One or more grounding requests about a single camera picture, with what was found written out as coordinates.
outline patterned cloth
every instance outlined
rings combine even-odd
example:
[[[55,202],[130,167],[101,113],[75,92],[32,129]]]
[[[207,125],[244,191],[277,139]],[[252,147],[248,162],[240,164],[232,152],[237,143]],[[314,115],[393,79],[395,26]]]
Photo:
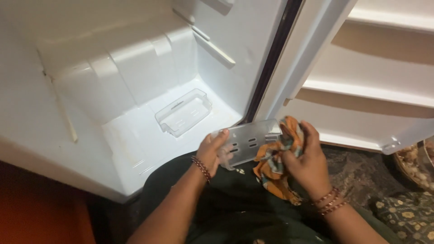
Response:
[[[406,244],[434,243],[434,197],[410,192],[375,203],[374,215]]]
[[[255,158],[259,164],[253,171],[269,192],[293,205],[300,205],[301,197],[289,188],[289,173],[285,170],[281,156],[286,150],[291,150],[299,157],[303,153],[304,134],[298,121],[291,116],[286,116],[279,125],[283,133],[280,140],[259,148]]]

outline orange cloth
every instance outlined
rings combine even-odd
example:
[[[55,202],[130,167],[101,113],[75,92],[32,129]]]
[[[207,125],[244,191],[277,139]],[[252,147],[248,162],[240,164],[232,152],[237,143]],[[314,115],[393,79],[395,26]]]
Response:
[[[282,163],[281,156],[286,150],[291,150],[296,157],[299,157],[303,151],[304,134],[298,121],[291,116],[286,116],[279,125],[282,130],[280,140],[259,148],[255,158],[259,164],[253,171],[269,192],[290,201],[293,205],[300,205],[301,197],[289,188],[290,175]]]

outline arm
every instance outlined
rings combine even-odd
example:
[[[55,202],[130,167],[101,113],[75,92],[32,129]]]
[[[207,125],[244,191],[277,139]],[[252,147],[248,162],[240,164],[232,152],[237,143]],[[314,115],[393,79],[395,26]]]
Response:
[[[207,135],[197,151],[196,156],[207,167],[211,177],[215,176],[220,163],[217,150],[224,144],[228,135],[227,129],[212,140],[211,135]],[[184,243],[197,201],[206,182],[199,167],[192,165],[127,243]]]
[[[303,186],[311,199],[316,201],[332,190],[327,170],[327,160],[322,152],[319,133],[309,123],[302,121],[305,133],[304,154],[295,158],[294,154],[286,151],[283,154],[283,163],[294,178]],[[329,203],[334,196],[317,205],[319,209]],[[342,203],[338,198],[336,206]],[[387,244],[372,227],[349,205],[344,205],[335,211],[326,214],[326,222],[330,225],[339,241],[343,244]]]

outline orange wall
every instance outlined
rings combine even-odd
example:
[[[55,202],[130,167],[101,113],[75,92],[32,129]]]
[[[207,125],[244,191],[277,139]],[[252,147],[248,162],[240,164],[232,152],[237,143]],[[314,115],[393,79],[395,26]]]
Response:
[[[0,162],[0,244],[95,244],[82,192]]]

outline transparent plastic door bin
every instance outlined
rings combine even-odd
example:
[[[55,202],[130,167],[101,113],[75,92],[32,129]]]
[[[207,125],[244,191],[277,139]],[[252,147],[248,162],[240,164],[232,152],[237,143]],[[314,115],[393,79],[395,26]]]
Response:
[[[220,165],[228,170],[253,160],[259,147],[279,140],[282,131],[276,119],[263,120],[229,129],[229,138],[219,151]],[[213,132],[216,137],[219,131]]]
[[[178,138],[211,113],[207,94],[194,89],[155,114],[163,132]]]

